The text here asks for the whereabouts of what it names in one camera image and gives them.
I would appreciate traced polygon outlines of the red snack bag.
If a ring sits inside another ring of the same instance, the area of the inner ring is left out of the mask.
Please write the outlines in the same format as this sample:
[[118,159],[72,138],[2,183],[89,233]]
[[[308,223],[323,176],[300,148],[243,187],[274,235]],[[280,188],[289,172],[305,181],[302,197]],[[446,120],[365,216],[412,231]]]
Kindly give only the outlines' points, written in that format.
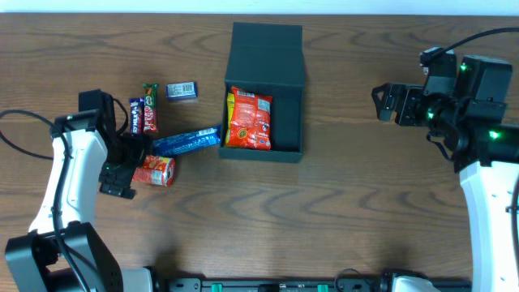
[[269,151],[271,143],[272,97],[232,87],[234,113],[227,148]]

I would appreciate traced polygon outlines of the purple chocolate bar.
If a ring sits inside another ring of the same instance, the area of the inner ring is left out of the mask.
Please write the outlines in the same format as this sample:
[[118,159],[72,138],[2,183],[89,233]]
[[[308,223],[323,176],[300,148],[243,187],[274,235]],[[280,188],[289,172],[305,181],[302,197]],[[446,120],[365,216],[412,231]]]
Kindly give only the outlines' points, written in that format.
[[130,102],[130,133],[142,135],[144,128],[144,99],[142,97],[131,98]]

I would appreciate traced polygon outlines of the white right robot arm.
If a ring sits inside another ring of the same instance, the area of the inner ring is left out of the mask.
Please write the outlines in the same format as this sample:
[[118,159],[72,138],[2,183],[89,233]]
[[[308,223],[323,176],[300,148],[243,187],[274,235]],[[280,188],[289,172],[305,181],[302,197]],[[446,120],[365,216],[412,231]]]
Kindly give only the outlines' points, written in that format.
[[518,289],[518,128],[502,123],[509,62],[446,54],[424,85],[386,83],[371,97],[380,121],[425,127],[460,178],[470,219],[472,289]]

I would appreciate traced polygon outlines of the black mounting rail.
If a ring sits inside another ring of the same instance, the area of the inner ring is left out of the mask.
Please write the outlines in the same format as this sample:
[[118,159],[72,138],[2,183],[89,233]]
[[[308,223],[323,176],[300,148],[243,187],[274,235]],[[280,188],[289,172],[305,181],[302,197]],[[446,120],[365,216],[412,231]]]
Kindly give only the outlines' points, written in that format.
[[342,278],[337,281],[325,280],[203,280],[199,278],[177,278],[160,280],[155,284],[160,292],[376,292],[388,291],[380,280]]

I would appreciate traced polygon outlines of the red chips can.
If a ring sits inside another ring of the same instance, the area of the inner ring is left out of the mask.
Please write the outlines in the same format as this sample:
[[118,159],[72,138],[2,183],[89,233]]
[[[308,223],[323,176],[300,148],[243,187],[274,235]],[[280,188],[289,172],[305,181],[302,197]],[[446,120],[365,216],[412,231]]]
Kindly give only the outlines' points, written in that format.
[[132,181],[168,187],[174,180],[175,168],[173,158],[146,156],[143,165],[135,169]]

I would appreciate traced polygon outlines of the yellow snack bag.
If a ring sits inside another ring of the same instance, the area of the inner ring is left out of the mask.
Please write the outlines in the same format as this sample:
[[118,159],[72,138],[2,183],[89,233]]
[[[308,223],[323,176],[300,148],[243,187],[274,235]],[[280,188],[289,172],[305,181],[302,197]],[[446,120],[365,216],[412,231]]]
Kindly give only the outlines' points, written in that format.
[[230,124],[232,121],[233,113],[234,113],[234,94],[229,93],[226,98],[226,105],[227,105],[227,131],[225,135],[225,142],[228,143],[230,138]]

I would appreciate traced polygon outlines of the blue cookie pack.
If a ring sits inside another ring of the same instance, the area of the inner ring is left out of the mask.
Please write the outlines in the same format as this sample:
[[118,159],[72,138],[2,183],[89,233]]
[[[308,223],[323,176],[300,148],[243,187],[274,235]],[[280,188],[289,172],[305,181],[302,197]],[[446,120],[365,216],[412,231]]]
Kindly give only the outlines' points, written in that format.
[[172,135],[152,142],[152,152],[159,157],[175,157],[221,142],[221,125]]

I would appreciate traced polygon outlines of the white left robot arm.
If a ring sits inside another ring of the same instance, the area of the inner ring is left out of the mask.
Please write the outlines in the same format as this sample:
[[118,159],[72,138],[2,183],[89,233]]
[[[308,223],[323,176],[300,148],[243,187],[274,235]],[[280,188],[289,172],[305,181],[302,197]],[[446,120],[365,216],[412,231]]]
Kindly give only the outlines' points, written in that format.
[[54,154],[45,196],[27,234],[8,240],[7,266],[21,291],[153,291],[148,267],[123,269],[94,227],[97,195],[132,199],[140,140],[111,109],[82,109],[49,124]]

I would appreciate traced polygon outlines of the dark green open box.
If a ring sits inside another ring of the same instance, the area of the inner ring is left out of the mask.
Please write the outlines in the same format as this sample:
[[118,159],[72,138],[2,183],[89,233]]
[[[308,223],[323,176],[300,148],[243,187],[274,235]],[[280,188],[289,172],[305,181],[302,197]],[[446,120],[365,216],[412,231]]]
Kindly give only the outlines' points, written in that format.
[[232,87],[273,97],[269,151],[227,148],[219,157],[248,161],[297,163],[303,155],[306,85],[302,27],[283,24],[233,24],[225,93]]

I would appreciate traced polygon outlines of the red wafer bar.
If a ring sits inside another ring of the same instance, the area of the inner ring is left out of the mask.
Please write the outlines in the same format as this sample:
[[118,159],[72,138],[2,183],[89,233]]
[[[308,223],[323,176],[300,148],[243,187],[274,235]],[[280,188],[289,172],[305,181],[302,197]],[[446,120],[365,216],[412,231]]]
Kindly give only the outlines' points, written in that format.
[[159,84],[143,84],[144,88],[144,132],[158,132],[157,89]]

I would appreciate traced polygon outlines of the small blue grey box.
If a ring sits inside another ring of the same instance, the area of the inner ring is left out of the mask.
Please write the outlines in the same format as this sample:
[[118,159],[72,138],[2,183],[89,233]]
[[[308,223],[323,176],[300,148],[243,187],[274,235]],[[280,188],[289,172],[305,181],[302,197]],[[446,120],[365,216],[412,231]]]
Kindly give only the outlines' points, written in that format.
[[197,97],[197,87],[193,81],[166,85],[166,98],[169,101],[189,100]]

